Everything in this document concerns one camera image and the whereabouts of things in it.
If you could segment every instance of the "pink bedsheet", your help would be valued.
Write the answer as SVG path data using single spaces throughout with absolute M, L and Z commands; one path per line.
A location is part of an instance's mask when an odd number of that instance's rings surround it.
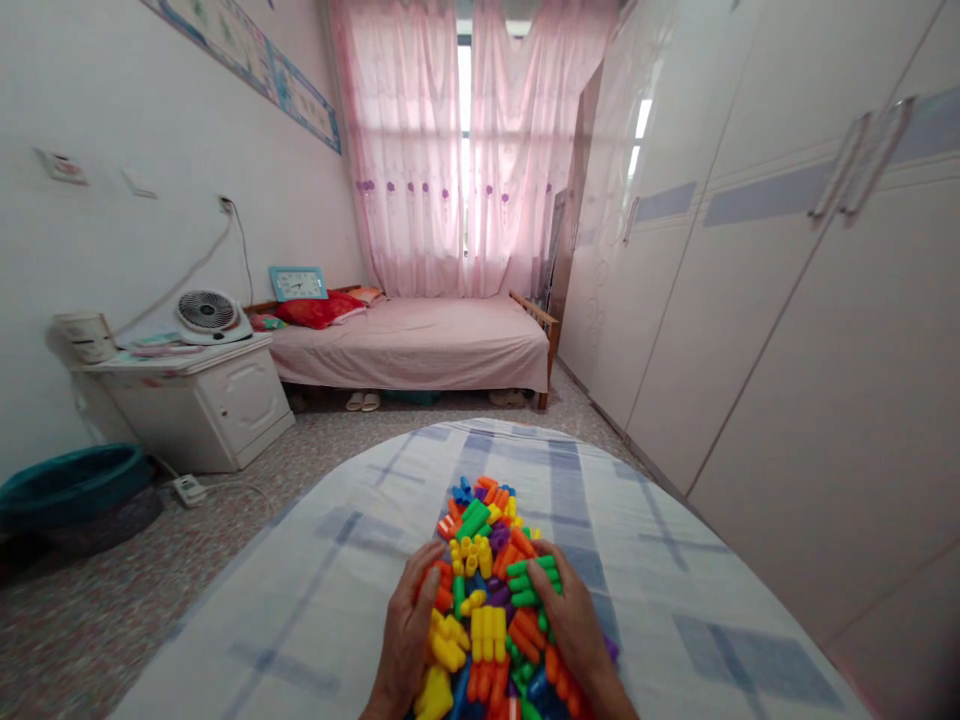
M 510 298 L 400 298 L 325 330 L 277 330 L 270 354 L 281 380 L 304 385 L 547 392 L 549 348 Z

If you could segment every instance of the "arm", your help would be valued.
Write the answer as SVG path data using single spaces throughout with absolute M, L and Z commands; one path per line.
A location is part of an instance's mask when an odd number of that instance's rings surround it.
M 587 586 L 563 550 L 543 540 L 535 540 L 533 545 L 541 555 L 553 555 L 557 561 L 563 595 L 557 595 L 537 563 L 528 563 L 527 573 L 543 600 L 560 655 L 590 702 L 597 720 L 640 720 L 607 653 Z
M 359 720 L 401 720 L 420 690 L 430 610 L 440 587 L 440 573 L 436 568 L 427 574 L 426 580 L 423 575 L 440 559 L 444 547 L 439 541 L 427 543 L 407 561 L 387 606 L 380 665 L 370 700 Z M 417 597 L 421 581 L 423 588 Z

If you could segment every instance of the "speckled tile floor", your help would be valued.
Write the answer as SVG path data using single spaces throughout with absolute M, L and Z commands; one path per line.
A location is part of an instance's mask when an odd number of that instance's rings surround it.
M 573 435 L 640 468 L 639 461 L 559 366 L 550 407 L 491 405 L 484 393 L 445 393 L 431 408 L 384 399 L 348 413 L 329 393 L 236 475 L 283 508 L 337 465 L 391 437 L 449 420 L 495 417 Z M 82 560 L 51 555 L 0 590 L 0 718 L 106 717 L 159 649 L 168 628 L 269 519 L 266 502 L 240 488 L 186 511 L 164 493 L 146 531 Z

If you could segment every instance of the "white fan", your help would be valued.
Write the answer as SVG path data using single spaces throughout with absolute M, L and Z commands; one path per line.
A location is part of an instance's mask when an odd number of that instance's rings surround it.
M 240 304 L 215 290 L 190 290 L 177 301 L 177 317 L 186 327 L 180 337 L 188 345 L 222 345 L 253 335 Z

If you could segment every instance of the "light switch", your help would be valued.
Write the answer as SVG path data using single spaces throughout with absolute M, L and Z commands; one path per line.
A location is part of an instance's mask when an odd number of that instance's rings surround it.
M 139 195 L 140 197 L 157 197 L 157 192 L 148 183 L 143 177 L 137 175 L 130 168 L 124 168 L 120 171 L 123 173 L 123 179 L 127 181 L 127 185 L 130 186 L 130 191 L 134 195 Z
M 89 185 L 87 176 L 83 174 L 83 168 L 73 158 L 40 148 L 34 148 L 33 151 L 40 158 L 40 164 L 47 171 L 47 175 L 54 180 L 69 182 L 74 185 Z

